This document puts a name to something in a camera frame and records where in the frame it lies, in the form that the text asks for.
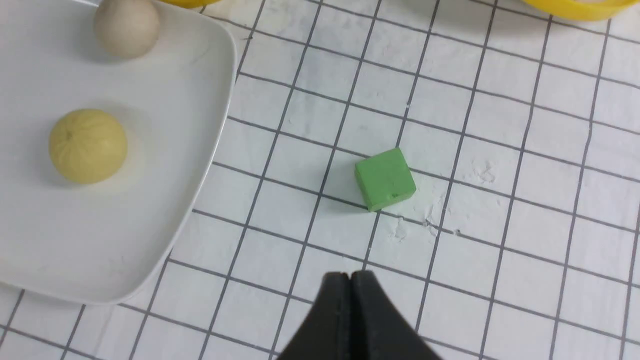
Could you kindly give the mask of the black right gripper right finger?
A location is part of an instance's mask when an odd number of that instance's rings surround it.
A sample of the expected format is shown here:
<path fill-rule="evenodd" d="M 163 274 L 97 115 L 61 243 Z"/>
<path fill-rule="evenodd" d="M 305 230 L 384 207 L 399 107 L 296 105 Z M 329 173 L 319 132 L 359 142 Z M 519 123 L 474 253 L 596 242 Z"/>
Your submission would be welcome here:
<path fill-rule="evenodd" d="M 352 360 L 439 360 L 396 309 L 372 271 L 350 276 Z"/>

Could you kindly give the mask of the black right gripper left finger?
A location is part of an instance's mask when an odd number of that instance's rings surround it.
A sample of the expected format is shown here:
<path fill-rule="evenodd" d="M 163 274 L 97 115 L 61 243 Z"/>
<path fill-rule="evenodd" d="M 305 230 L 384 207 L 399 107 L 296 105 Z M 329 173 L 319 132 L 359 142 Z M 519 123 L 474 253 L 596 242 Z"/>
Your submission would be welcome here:
<path fill-rule="evenodd" d="M 279 360 L 350 360 L 352 287 L 349 275 L 329 272 L 304 321 Z"/>

